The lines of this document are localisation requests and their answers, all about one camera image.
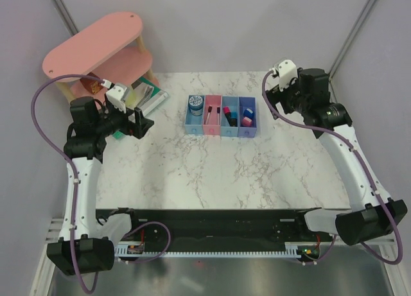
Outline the pink white eraser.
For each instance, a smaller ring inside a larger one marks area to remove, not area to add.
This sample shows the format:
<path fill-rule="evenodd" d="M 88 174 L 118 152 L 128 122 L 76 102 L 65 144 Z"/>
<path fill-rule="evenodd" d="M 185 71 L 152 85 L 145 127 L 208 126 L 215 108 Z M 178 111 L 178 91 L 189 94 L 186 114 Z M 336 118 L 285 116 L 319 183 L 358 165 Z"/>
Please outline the pink white eraser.
<path fill-rule="evenodd" d="M 252 122 L 253 120 L 248 117 L 244 117 L 241 121 L 241 126 L 242 127 L 252 127 Z"/>

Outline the blue white eraser block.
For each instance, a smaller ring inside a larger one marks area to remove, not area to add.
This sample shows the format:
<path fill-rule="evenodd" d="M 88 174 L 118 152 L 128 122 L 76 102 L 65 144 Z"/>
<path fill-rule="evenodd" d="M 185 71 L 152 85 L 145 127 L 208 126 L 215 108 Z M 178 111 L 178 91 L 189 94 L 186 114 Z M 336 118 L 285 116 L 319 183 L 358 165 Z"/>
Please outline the blue white eraser block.
<path fill-rule="evenodd" d="M 245 118 L 254 119 L 254 115 L 255 115 L 254 111 L 250 108 L 243 110 L 243 116 Z"/>

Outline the white blue pen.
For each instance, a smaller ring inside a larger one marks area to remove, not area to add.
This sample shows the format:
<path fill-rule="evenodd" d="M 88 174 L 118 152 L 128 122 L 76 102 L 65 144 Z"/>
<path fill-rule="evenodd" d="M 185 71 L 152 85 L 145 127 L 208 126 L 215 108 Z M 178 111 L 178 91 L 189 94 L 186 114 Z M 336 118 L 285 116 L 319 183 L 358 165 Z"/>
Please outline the white blue pen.
<path fill-rule="evenodd" d="M 212 106 L 208 106 L 208 108 L 207 108 L 207 116 L 206 116 L 206 119 L 205 119 L 205 122 L 204 122 L 205 125 L 208 125 L 208 124 L 209 124 L 209 119 L 210 119 L 212 110 L 213 110 L 213 107 L 212 107 Z"/>

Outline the pink black highlighter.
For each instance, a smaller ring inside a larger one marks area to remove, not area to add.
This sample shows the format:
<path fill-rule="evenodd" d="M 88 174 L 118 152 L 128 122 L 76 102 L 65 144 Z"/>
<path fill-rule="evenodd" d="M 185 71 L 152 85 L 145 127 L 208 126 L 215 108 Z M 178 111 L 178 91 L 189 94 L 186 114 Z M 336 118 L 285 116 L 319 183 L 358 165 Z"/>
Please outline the pink black highlighter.
<path fill-rule="evenodd" d="M 232 126 L 232 117 L 231 117 L 231 110 L 228 106 L 223 107 L 223 113 L 227 119 L 227 122 L 230 126 Z"/>

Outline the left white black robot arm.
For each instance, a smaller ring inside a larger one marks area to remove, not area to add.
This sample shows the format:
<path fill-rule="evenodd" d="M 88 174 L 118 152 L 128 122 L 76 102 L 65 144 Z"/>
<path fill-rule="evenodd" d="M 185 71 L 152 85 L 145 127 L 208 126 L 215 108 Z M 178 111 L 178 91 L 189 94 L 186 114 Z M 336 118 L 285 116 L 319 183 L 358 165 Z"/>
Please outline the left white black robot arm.
<path fill-rule="evenodd" d="M 58 240 L 47 247 L 47 257 L 67 276 L 111 270 L 117 244 L 141 233 L 137 215 L 129 208 L 116 209 L 106 223 L 98 225 L 97 182 L 106 138 L 120 131 L 141 139 L 154 122 L 139 109 L 121 112 L 107 103 L 102 113 L 96 105 L 90 96 L 70 103 L 73 122 L 64 145 L 64 155 L 70 160 L 65 219 Z"/>

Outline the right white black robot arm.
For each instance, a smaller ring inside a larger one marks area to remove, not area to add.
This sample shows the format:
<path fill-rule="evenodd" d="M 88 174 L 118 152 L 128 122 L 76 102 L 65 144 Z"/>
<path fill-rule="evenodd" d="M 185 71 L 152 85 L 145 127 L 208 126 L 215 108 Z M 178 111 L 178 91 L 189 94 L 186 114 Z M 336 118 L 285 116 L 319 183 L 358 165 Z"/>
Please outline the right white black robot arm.
<path fill-rule="evenodd" d="M 329 76 L 323 69 L 298 68 L 291 60 L 271 68 L 265 75 L 277 84 L 262 95 L 275 119 L 313 132 L 326 149 L 343 181 L 349 210 L 307 211 L 294 224 L 294 233 L 309 240 L 317 232 L 337 235 L 347 245 L 393 234 L 402 246 L 398 225 L 408 209 L 403 200 L 394 200 L 381 185 L 357 140 L 347 109 L 331 100 Z"/>

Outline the blue tape roll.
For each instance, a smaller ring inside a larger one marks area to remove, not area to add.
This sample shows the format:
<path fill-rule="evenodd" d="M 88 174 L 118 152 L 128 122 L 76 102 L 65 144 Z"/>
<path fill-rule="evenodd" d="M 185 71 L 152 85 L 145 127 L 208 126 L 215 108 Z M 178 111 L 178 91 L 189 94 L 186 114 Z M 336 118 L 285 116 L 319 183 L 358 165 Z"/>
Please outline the blue tape roll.
<path fill-rule="evenodd" d="M 192 115 L 201 116 L 203 113 L 204 99 L 199 95 L 192 95 L 188 99 L 188 108 Z"/>

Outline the pale yellow cylinder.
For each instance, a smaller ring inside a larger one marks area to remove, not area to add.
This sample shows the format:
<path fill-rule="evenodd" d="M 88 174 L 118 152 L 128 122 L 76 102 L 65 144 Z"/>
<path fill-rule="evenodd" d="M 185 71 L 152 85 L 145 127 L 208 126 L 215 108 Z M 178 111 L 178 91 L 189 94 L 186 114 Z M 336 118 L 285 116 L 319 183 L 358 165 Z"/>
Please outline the pale yellow cylinder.
<path fill-rule="evenodd" d="M 135 105 L 136 105 L 136 92 L 135 92 L 135 90 L 129 88 L 127 98 L 126 98 L 126 101 L 125 101 L 125 105 L 130 109 L 135 107 Z"/>

